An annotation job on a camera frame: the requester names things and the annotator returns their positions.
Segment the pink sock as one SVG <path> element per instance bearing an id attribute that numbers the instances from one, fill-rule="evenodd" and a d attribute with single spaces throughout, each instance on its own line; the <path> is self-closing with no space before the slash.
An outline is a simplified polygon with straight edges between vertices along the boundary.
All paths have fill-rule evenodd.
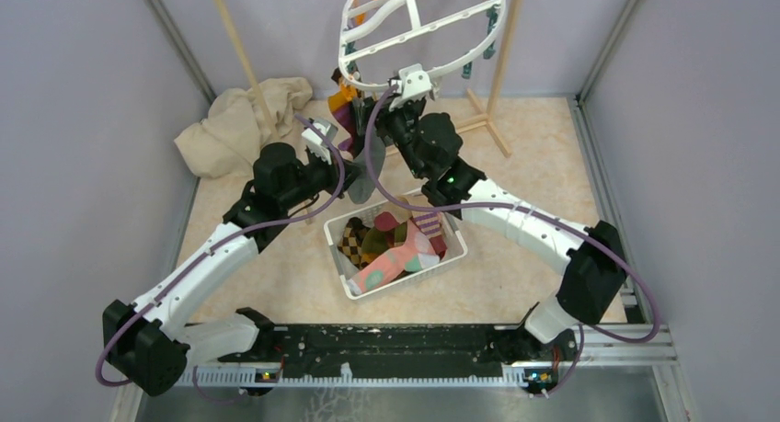
<path id="1" fill-rule="evenodd" d="M 441 262 L 425 234 L 412 221 L 407 221 L 406 242 L 391 248 L 347 281 L 348 290 L 363 295 L 390 284 L 402 273 L 420 272 Z"/>

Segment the olive green orange sock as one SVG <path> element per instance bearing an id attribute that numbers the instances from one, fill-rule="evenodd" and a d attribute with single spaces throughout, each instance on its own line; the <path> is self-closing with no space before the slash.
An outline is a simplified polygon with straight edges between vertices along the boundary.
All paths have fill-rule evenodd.
<path id="1" fill-rule="evenodd" d="M 371 228 L 361 243 L 360 268 L 365 268 L 387 250 L 399 247 L 406 242 L 407 224 L 402 223 L 394 229 L 383 232 L 377 228 Z"/>

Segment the striped beige maroon sock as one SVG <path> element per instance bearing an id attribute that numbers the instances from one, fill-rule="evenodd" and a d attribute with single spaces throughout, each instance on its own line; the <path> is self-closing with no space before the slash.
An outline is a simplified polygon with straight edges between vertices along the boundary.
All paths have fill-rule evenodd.
<path id="1" fill-rule="evenodd" d="M 384 233 L 395 230 L 397 226 L 411 220 L 427 236 L 434 252 L 444 257 L 447 244 L 443 235 L 442 215 L 438 212 L 413 211 L 387 201 L 373 219 L 373 226 Z"/>

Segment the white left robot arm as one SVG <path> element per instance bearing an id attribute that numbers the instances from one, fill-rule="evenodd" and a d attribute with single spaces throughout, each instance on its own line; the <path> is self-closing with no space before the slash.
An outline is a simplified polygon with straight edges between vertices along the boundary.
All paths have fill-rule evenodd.
<path id="1" fill-rule="evenodd" d="M 106 387 L 133 383 L 150 396 L 165 393 L 203 363 L 245 353 L 268 359 L 273 324 L 252 309 L 206 324 L 190 318 L 229 277 L 259 256 L 295 221 L 291 211 L 326 192 L 335 200 L 360 175 L 358 165 L 327 147 L 302 163 L 288 143 L 262 148 L 240 198 L 197 253 L 148 292 L 116 300 L 102 314 L 104 348 L 94 374 Z"/>

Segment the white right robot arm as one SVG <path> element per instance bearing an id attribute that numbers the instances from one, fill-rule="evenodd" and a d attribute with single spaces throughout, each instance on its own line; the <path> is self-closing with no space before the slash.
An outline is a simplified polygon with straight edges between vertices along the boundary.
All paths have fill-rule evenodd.
<path id="1" fill-rule="evenodd" d="M 501 234 L 536 254 L 561 277 L 558 290 L 532 307 L 519 325 L 518 347 L 542 359 L 555 338 L 576 324 L 597 325 L 625 282 L 628 266 L 616 229 L 569 222 L 522 200 L 460 156 L 464 140 L 446 112 L 426 113 L 426 101 L 392 108 L 374 104 L 366 121 L 365 152 L 390 141 L 410 172 L 424 179 L 424 204 L 387 198 L 410 211 L 455 218 Z"/>

